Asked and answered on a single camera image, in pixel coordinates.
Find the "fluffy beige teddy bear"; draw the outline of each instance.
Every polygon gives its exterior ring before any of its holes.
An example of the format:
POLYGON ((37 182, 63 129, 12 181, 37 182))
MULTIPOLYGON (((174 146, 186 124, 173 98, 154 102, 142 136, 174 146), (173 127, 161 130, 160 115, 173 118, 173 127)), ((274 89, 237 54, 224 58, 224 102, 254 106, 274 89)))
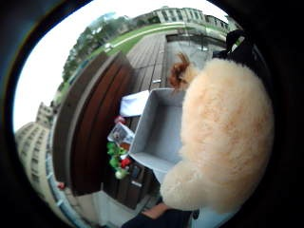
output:
POLYGON ((186 90, 180 154, 161 184, 163 201, 177 209, 233 211, 257 187, 274 137, 271 101, 246 66, 213 59, 186 90))

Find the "white box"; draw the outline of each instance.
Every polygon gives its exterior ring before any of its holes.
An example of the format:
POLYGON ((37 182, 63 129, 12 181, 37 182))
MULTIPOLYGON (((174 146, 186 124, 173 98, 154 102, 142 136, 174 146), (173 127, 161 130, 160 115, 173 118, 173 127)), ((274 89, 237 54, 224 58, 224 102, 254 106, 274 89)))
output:
POLYGON ((158 180, 181 160, 181 113, 184 92, 172 88, 151 91, 129 155, 152 169, 158 180))

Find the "sky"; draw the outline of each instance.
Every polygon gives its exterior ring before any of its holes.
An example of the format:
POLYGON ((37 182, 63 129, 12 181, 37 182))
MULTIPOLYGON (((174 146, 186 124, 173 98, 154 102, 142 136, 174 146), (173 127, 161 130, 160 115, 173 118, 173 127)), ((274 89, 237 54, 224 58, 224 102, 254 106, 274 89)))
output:
POLYGON ((35 120, 41 102, 50 104, 62 82, 69 51, 89 24, 108 12, 135 17, 163 6, 196 8, 227 22, 224 11, 204 0, 94 0, 88 3, 50 30, 29 55, 15 93, 14 131, 35 120))

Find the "green object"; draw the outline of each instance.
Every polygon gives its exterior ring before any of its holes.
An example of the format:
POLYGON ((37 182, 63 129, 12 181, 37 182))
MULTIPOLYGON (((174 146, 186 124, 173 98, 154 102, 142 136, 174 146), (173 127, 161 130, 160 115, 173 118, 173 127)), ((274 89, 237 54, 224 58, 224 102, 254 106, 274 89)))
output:
POLYGON ((109 163, 115 169, 120 167, 120 161, 117 157, 112 157, 109 163))
POLYGON ((108 142, 106 144, 107 154, 111 156, 109 164, 116 170, 115 177, 118 180, 123 179, 128 172, 125 169, 121 168, 120 156, 127 153, 127 150, 121 148, 114 142, 108 142))
POLYGON ((128 174, 128 172, 122 168, 120 168, 119 170, 117 170, 115 172, 115 177, 119 180, 123 179, 126 175, 128 174))
POLYGON ((108 142, 106 144, 106 148, 107 149, 114 149, 114 148, 116 148, 116 144, 114 142, 108 142))
POLYGON ((109 149, 107 150, 108 155, 115 155, 115 149, 109 149))
POLYGON ((123 149, 123 148, 119 148, 119 155, 124 155, 124 154, 126 154, 126 150, 125 149, 123 149))

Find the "dark clothing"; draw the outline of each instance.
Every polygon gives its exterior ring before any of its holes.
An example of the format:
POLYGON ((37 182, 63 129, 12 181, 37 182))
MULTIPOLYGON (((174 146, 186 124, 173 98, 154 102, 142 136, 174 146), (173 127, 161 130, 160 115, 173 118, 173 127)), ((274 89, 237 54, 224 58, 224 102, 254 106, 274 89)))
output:
POLYGON ((156 219, 144 214, 138 214, 132 220, 126 222, 122 228, 185 228, 191 212, 180 210, 168 210, 156 219))

